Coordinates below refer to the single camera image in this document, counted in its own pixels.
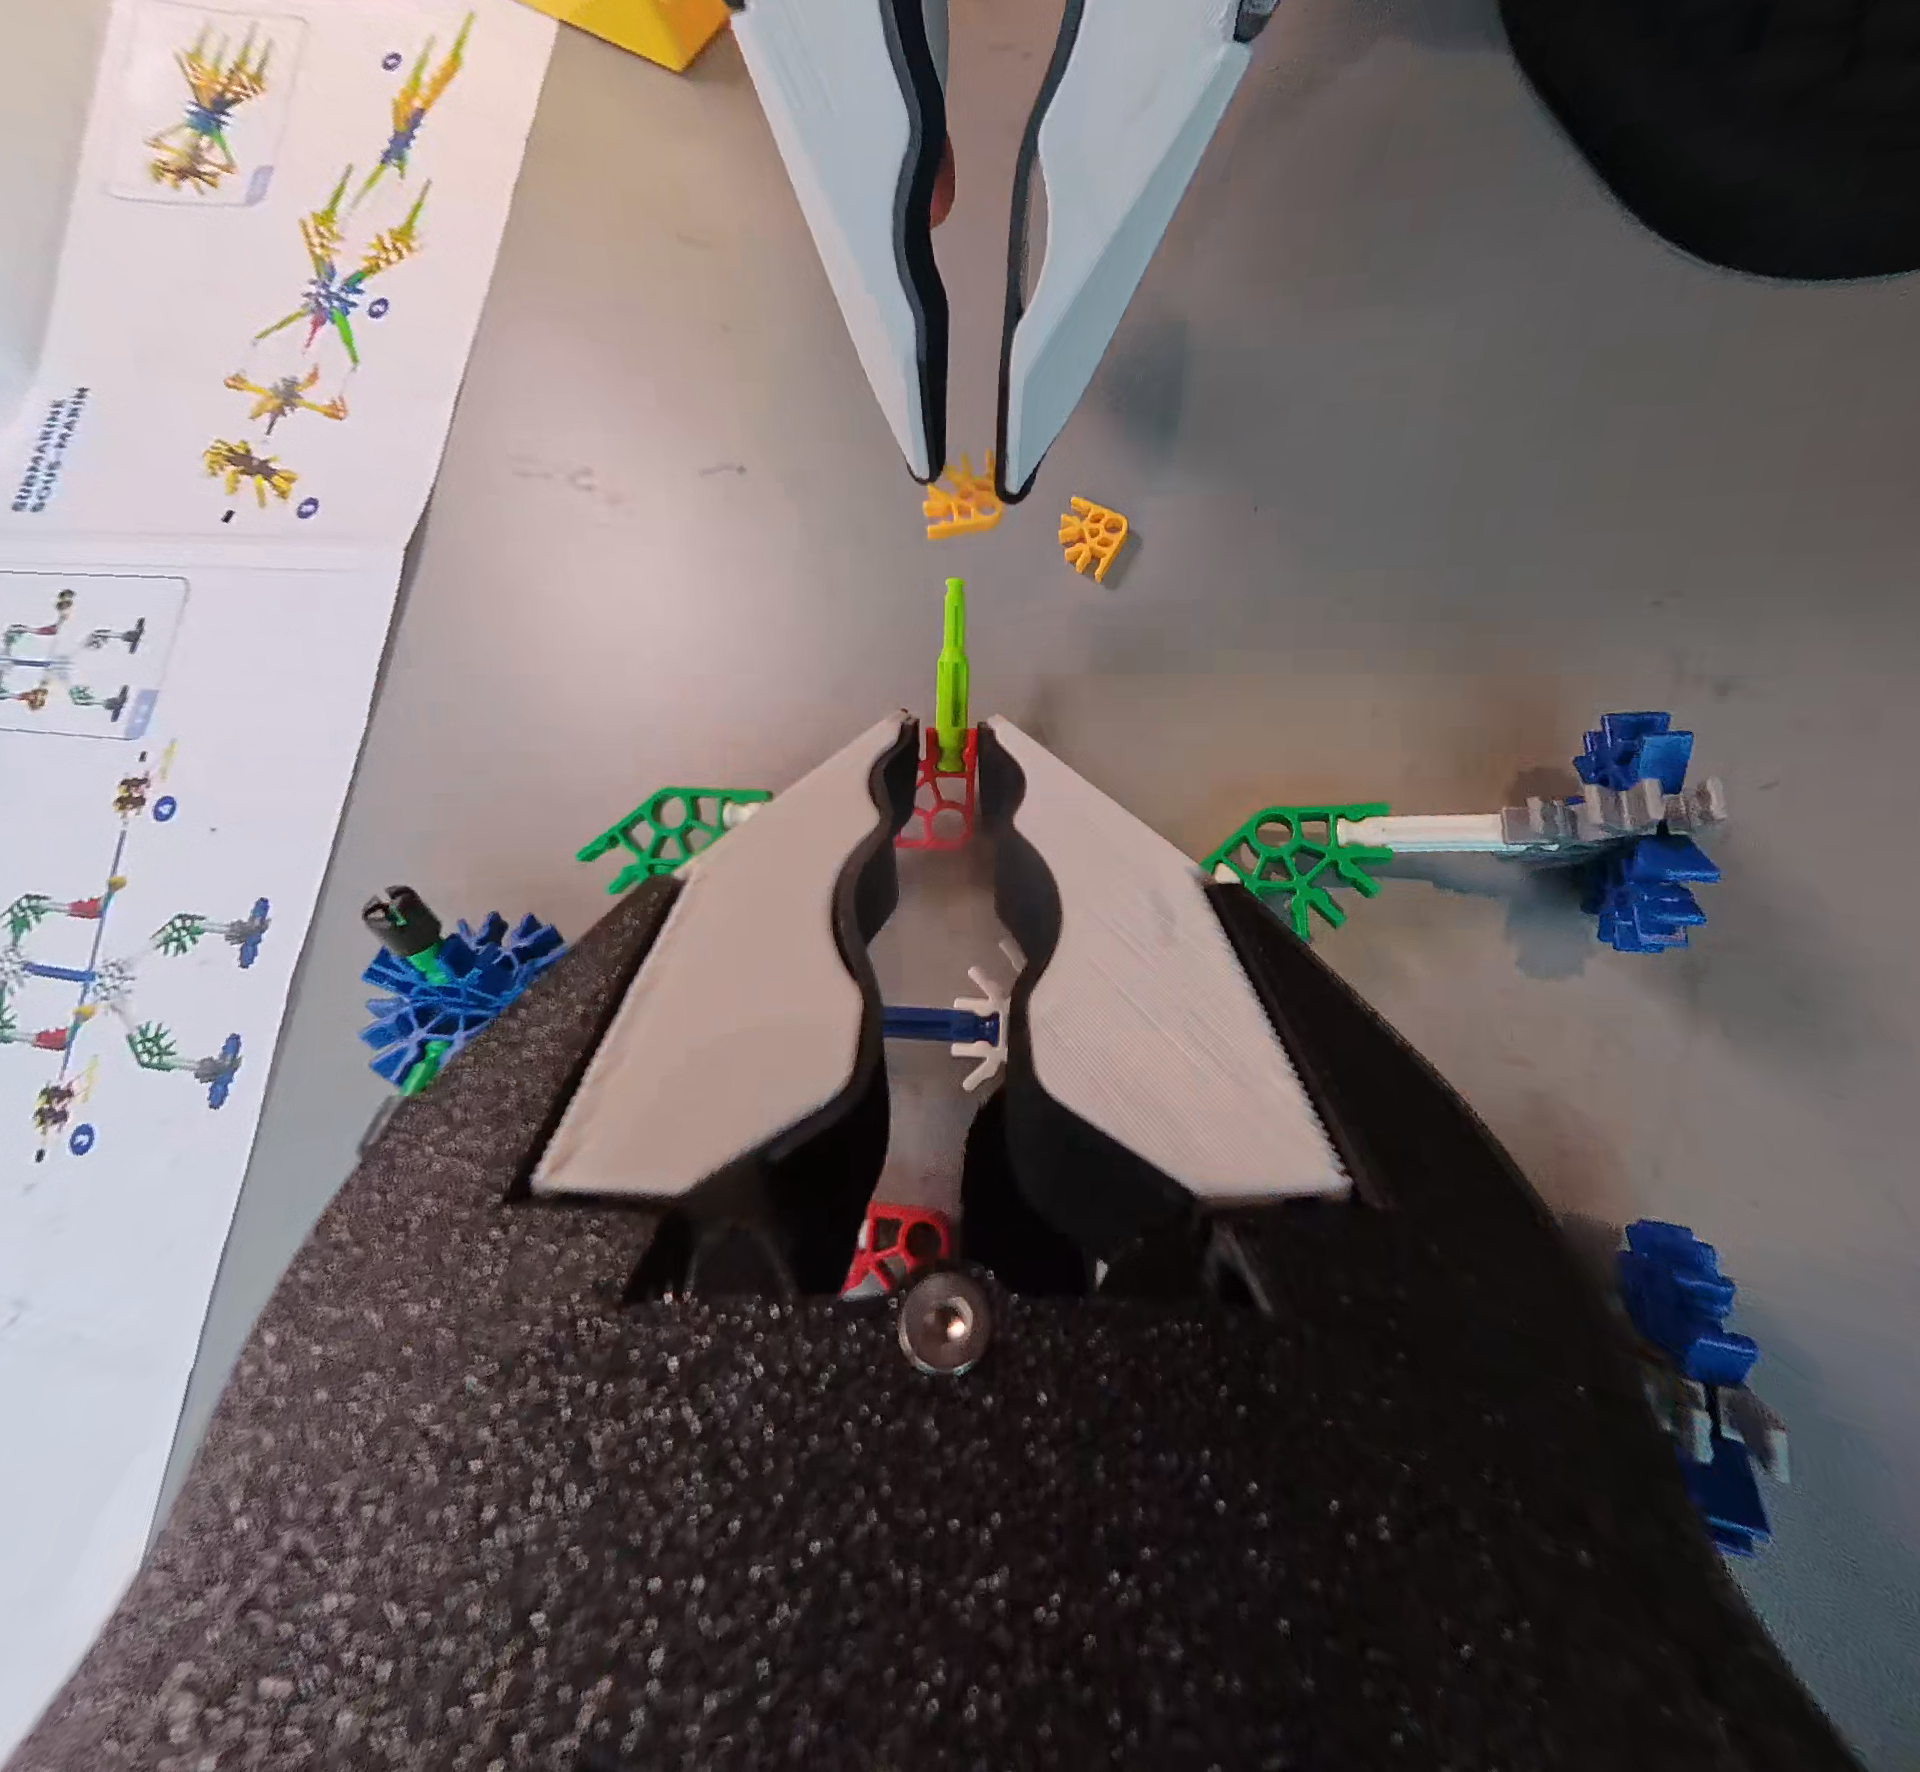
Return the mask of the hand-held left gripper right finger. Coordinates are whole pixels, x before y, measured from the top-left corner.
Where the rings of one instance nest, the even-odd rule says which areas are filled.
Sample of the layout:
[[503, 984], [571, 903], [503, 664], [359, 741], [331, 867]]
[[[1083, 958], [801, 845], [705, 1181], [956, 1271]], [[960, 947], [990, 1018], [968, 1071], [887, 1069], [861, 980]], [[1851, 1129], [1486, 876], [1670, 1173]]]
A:
[[1269, 1296], [1264, 1214], [1348, 1165], [1193, 860], [1012, 721], [980, 735], [1016, 968], [968, 1262], [1016, 1296]]

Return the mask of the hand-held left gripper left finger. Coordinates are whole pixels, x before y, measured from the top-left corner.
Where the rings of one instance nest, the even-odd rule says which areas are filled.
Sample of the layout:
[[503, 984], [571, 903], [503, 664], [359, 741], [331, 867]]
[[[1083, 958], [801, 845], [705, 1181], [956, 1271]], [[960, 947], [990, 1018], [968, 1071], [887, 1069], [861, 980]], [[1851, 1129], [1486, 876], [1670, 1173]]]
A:
[[643, 1296], [836, 1296], [887, 1153], [872, 944], [900, 903], [920, 723], [895, 710], [680, 867], [532, 1197], [660, 1212]]

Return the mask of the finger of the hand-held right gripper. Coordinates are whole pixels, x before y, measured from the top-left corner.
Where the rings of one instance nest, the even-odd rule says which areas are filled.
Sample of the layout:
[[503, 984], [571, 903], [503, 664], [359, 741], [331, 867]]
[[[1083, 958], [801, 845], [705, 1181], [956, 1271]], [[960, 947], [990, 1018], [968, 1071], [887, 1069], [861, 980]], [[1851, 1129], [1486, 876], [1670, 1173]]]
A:
[[762, 111], [909, 472], [946, 463], [949, 303], [930, 244], [946, 140], [925, 0], [741, 0]]
[[1241, 0], [1063, 0], [1020, 134], [996, 490], [1020, 500], [1092, 382], [1246, 71]]

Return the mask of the multicoloured construction toy model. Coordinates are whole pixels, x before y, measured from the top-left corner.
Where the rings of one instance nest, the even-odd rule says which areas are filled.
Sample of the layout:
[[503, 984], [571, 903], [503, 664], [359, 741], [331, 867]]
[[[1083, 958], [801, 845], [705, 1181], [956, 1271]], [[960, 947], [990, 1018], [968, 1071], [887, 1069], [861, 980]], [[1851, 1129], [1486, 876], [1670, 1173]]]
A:
[[[1688, 946], [1703, 924], [1698, 886], [1719, 880], [1700, 838], [1729, 821], [1715, 775], [1691, 772], [1693, 735], [1668, 713], [1606, 713], [1582, 740], [1575, 795], [1498, 815], [1395, 816], [1383, 805], [1271, 805], [1239, 822], [1201, 869], [1242, 886], [1298, 940], [1340, 924], [1340, 890], [1378, 893], [1395, 856], [1486, 856], [1571, 865], [1600, 944], [1625, 953]], [[408, 886], [372, 898], [377, 951], [361, 1031], [372, 1069], [416, 1095], [561, 951], [537, 917], [442, 926]], [[1749, 1556], [1769, 1538], [1759, 1475], [1786, 1482], [1786, 1433], [1753, 1401], [1757, 1345], [1731, 1327], [1735, 1282], [1683, 1225], [1638, 1219], [1616, 1255], [1616, 1291], [1640, 1341], [1647, 1393], [1673, 1440], [1682, 1481], [1716, 1548]]]

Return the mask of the lime green toy rod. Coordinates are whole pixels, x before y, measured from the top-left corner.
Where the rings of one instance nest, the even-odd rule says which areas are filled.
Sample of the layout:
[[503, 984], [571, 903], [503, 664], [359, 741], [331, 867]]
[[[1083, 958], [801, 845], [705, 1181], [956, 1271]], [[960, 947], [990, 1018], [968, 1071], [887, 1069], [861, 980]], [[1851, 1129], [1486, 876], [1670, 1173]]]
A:
[[949, 576], [942, 595], [942, 639], [935, 664], [935, 737], [938, 768], [962, 772], [966, 766], [969, 713], [968, 597], [963, 578]]

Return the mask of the person's right leg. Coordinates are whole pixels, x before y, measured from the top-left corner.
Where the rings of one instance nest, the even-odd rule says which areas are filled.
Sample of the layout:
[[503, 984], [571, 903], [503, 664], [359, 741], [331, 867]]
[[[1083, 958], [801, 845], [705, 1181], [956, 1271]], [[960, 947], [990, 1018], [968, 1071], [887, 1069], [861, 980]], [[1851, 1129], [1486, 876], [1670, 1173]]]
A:
[[1498, 0], [1596, 175], [1711, 265], [1918, 265], [1918, 0]]

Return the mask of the white instruction sheet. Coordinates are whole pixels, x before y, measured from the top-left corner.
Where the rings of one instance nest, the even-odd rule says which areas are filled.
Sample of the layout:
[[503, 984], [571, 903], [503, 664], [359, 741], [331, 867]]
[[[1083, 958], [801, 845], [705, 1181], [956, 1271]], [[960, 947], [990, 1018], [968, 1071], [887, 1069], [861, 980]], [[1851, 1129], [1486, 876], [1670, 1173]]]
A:
[[133, 1566], [555, 25], [5, 0], [5, 1585]]

